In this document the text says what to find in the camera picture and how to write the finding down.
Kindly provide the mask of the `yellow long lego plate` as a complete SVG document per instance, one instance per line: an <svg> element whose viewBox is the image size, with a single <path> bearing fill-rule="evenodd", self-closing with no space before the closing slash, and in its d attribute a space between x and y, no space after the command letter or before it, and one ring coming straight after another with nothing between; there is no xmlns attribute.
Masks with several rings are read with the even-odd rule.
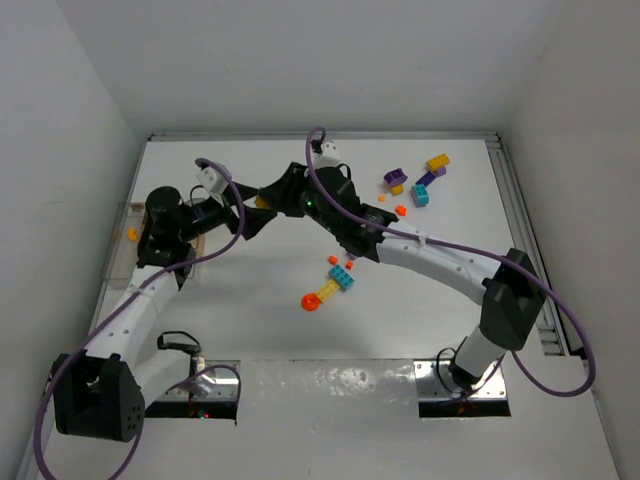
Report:
<svg viewBox="0 0 640 480"><path fill-rule="evenodd" d="M341 290L341 286L334 279L328 280L319 290L315 292L321 303L325 303L331 296Z"/></svg>

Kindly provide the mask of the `orange round lego piece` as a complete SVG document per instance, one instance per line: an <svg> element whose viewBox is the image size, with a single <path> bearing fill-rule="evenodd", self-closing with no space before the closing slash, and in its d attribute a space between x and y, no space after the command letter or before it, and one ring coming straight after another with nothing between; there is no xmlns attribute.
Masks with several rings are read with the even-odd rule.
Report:
<svg viewBox="0 0 640 480"><path fill-rule="evenodd" d="M308 293L304 295L300 301L301 307L307 312L313 312L317 310L322 304L320 298L314 293Z"/></svg>

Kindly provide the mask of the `teal 2x4 lego brick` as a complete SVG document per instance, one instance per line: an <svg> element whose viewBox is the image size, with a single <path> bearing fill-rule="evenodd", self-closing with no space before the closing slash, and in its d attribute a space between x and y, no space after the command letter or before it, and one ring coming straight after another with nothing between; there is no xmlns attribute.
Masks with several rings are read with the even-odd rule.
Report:
<svg viewBox="0 0 640 480"><path fill-rule="evenodd" d="M329 277L342 291L349 290L355 283L354 278L340 265L335 265L329 270Z"/></svg>

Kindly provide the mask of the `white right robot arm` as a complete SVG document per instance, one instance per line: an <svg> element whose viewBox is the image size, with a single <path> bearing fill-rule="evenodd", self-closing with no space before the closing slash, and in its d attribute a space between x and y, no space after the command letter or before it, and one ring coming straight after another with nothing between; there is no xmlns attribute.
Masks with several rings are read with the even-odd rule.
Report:
<svg viewBox="0 0 640 480"><path fill-rule="evenodd" d="M546 300L526 253L512 248L500 262L438 246L395 214L362 202L337 167L308 173L291 163L279 180L259 189L256 204L289 217L307 216L349 253L422 274L479 305L479 323L448 367L437 370L453 394L470 392L494 361L524 347Z"/></svg>

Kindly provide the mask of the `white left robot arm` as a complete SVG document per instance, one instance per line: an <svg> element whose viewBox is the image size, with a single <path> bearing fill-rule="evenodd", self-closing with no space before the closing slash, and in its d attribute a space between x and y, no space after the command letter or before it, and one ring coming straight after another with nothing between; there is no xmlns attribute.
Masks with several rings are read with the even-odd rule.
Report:
<svg viewBox="0 0 640 480"><path fill-rule="evenodd" d="M201 181L208 198L188 203L171 186L154 189L144 204L137 263L109 318L78 355L62 354L52 366L55 423L66 435L130 441L145 410L192 371L192 347L160 347L145 362L138 357L159 313L182 289L196 258L195 241L220 226L250 239L273 213L245 206L255 187Z"/></svg>

